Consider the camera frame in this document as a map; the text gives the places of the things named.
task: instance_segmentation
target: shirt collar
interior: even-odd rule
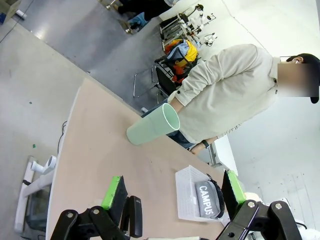
[[[271,78],[274,78],[274,79],[278,79],[278,64],[281,63],[281,58],[280,57],[273,57],[272,58],[272,66],[271,66],[271,70],[270,70],[270,73],[269,73],[269,76]]]

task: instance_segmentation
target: mint green tumbler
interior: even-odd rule
[[[129,127],[126,136],[133,145],[140,145],[179,128],[178,114],[170,104],[165,103]]]

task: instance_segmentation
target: man in beige shirt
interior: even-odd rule
[[[252,44],[232,46],[195,66],[165,100],[180,119],[180,130],[168,136],[184,148],[195,145],[190,151],[197,155],[270,107],[281,86],[295,93],[305,89],[316,103],[319,85],[320,61],[311,54],[281,62]]]

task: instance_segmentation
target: white floor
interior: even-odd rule
[[[0,27],[0,39],[14,24]],[[19,24],[0,43],[0,56],[0,239],[17,240],[13,226],[27,158],[44,163],[57,155],[62,123],[90,76]]]

